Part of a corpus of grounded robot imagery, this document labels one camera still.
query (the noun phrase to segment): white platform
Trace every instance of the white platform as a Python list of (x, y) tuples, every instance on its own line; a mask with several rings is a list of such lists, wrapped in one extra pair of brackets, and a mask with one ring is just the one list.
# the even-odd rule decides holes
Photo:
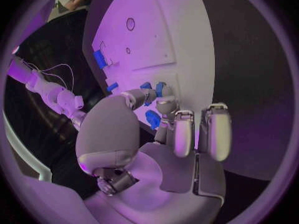
[[(135, 27), (127, 29), (127, 19)], [(202, 0), (114, 0), (93, 41), (107, 64), (103, 70), (112, 92), (137, 89), (144, 82), (170, 85), (181, 109), (195, 112), (196, 144), (201, 110), (212, 102), (215, 58), (212, 32)], [(136, 110), (148, 124), (145, 112)]]

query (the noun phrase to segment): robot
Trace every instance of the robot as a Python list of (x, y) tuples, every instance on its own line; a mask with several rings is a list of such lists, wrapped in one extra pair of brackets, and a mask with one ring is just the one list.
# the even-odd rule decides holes
[[(194, 112), (180, 109), (168, 85), (164, 85), (161, 97), (157, 97), (154, 89), (129, 90), (102, 99), (84, 113), (80, 110), (84, 106), (82, 96), (46, 81), (38, 70), (27, 67), (19, 57), (13, 57), (8, 75), (25, 84), (31, 92), (40, 94), (52, 110), (72, 120), (78, 130), (79, 166), (97, 178), (100, 191), (112, 205), (122, 200), (119, 205), (130, 206), (128, 196), (148, 187), (160, 196), (168, 196), (169, 204), (163, 204), (165, 210), (172, 209), (182, 202), (180, 200), (189, 200), (188, 215), (174, 214), (170, 223), (182, 220), (192, 223), (200, 215), (196, 210), (203, 205), (213, 210), (210, 216), (205, 215), (207, 220), (217, 215), (225, 198), (225, 177), (220, 161), (229, 155), (232, 142), (231, 118), (224, 103), (211, 104), (202, 110), (196, 149)], [(156, 102), (162, 118), (154, 142), (140, 148), (139, 121), (133, 111), (152, 102)], [(144, 181), (143, 172), (147, 169), (158, 185)], [(139, 198), (142, 195), (136, 198), (135, 204), (140, 205)], [(153, 202), (143, 205), (146, 208)], [(169, 222), (159, 212), (142, 216), (151, 220), (159, 216), (157, 223)]]

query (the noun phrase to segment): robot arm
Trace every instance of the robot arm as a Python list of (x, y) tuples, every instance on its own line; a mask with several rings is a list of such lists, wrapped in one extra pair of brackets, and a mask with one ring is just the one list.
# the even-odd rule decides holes
[(38, 70), (28, 68), (23, 60), (14, 56), (8, 73), (15, 80), (25, 84), (31, 92), (40, 94), (47, 106), (58, 114), (64, 114), (72, 120), (75, 128), (80, 129), (85, 113), (80, 111), (84, 106), (82, 96), (75, 96), (65, 87), (48, 82)]

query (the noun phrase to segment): blue connector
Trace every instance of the blue connector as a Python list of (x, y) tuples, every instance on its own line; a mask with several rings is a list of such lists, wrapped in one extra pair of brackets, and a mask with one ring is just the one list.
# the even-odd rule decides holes
[(163, 90), (163, 87), (166, 85), (166, 83), (164, 82), (159, 82), (157, 85), (156, 85), (156, 94), (157, 94), (157, 97), (162, 97), (162, 90)]
[(118, 87), (118, 84), (117, 84), (117, 82), (115, 82), (112, 85), (110, 85), (110, 86), (107, 87), (107, 91), (111, 92), (112, 90), (114, 90), (117, 87)]
[(150, 82), (145, 82), (140, 86), (140, 89), (152, 89)]
[(155, 129), (159, 127), (161, 118), (155, 111), (147, 111), (146, 112), (147, 121), (151, 125), (151, 129)]
[(105, 66), (107, 66), (107, 63), (105, 61), (105, 58), (101, 52), (101, 50), (97, 50), (94, 52), (94, 57), (98, 63), (98, 66), (103, 69)]

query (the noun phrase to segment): circular hole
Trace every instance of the circular hole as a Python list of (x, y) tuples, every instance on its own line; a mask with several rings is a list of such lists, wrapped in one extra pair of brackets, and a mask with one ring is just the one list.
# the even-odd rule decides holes
[(129, 31), (133, 31), (134, 27), (135, 27), (135, 21), (134, 21), (134, 19), (133, 18), (128, 18), (127, 19), (127, 29)]

